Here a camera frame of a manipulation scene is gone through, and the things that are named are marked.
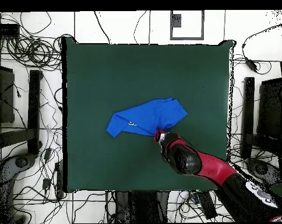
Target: folded garment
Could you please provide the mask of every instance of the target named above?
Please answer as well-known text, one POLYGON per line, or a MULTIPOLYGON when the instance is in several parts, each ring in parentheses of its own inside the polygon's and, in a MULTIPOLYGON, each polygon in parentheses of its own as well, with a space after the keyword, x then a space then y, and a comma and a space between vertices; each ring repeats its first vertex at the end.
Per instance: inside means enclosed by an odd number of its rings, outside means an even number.
POLYGON ((106 130, 114 138, 122 131, 154 136, 157 130, 173 127, 186 115, 178 100, 156 99, 114 113, 106 130))

